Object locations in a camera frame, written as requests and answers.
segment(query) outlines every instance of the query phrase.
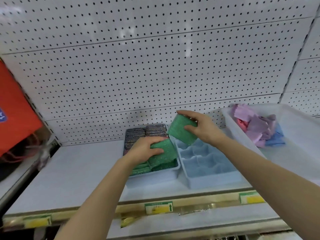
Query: orange bag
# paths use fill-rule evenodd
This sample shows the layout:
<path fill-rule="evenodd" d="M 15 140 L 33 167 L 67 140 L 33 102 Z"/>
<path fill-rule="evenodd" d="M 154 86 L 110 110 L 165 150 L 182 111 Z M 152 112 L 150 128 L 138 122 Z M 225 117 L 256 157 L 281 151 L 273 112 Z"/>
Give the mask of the orange bag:
<path fill-rule="evenodd" d="M 0 60 L 0 157 L 41 127 L 41 120 Z"/>

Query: white pegboard wall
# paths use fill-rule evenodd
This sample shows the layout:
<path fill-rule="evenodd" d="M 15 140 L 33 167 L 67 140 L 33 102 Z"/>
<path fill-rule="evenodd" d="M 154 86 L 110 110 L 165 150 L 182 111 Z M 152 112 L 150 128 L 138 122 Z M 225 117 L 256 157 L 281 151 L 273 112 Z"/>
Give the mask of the white pegboard wall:
<path fill-rule="evenodd" d="M 313 27 L 307 37 L 299 60 L 320 57 L 320 18 L 314 20 Z"/>
<path fill-rule="evenodd" d="M 314 17 L 320 0 L 1 0 L 0 53 Z"/>
<path fill-rule="evenodd" d="M 285 92 L 281 103 L 288 104 L 311 116 L 318 116 L 320 115 L 320 89 Z"/>
<path fill-rule="evenodd" d="M 176 110 L 194 110 L 212 117 L 214 122 L 224 126 L 224 117 L 219 108 L 235 103 L 260 104 L 277 103 L 280 94 L 253 96 L 240 99 L 228 99 L 213 102 L 167 106 L 154 109 L 126 111 L 68 119 L 50 120 L 48 124 L 54 130 L 62 145 L 74 145 L 89 142 L 119 140 L 126 129 L 139 125 L 166 123 L 170 124 Z"/>
<path fill-rule="evenodd" d="M 46 120 L 281 93 L 312 18 L 3 55 Z"/>
<path fill-rule="evenodd" d="M 320 87 L 320 58 L 298 60 L 291 74 L 286 92 Z"/>

